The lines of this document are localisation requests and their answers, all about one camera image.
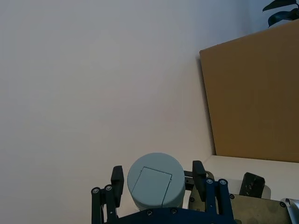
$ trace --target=white wall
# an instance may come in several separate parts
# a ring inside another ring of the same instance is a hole
[[[249,19],[253,33],[266,30],[269,26],[268,18],[276,12],[291,11],[293,8],[296,8],[296,5],[291,5],[263,12],[263,8],[271,2],[273,2],[273,0],[249,0]],[[274,24],[271,27],[279,26],[287,22],[289,21],[283,20]]]
[[[0,223],[89,223],[90,189],[107,184],[114,165],[126,174],[155,151],[185,169],[207,159],[196,57],[250,33],[247,7],[0,1]]]

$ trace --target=metal plate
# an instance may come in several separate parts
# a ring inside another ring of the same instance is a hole
[[[287,207],[280,201],[231,194],[234,218],[242,224],[292,224]],[[205,210],[194,187],[189,200],[189,209]]]

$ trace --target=black bracket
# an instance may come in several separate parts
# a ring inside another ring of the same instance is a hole
[[[265,179],[261,176],[245,173],[239,195],[262,198]]]
[[[202,202],[206,201],[206,171],[201,161],[192,162],[192,176],[194,185],[199,193]]]
[[[121,204],[121,195],[123,191],[124,177],[122,166],[113,168],[111,175],[111,184],[104,189],[93,188],[92,194],[92,224],[104,223],[103,207],[107,207],[107,222],[113,223],[117,219],[116,208]]]

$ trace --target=container lid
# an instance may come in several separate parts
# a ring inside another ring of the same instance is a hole
[[[127,178],[131,196],[141,210],[178,207],[185,194],[185,175],[179,162],[170,155],[151,153],[139,158]]]

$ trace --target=black metal clamp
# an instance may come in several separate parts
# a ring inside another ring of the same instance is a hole
[[[92,224],[104,223],[103,206],[107,207],[107,222],[113,223],[117,219],[116,208],[121,204],[124,177],[122,166],[113,168],[111,184],[104,189],[93,188],[92,193]]]

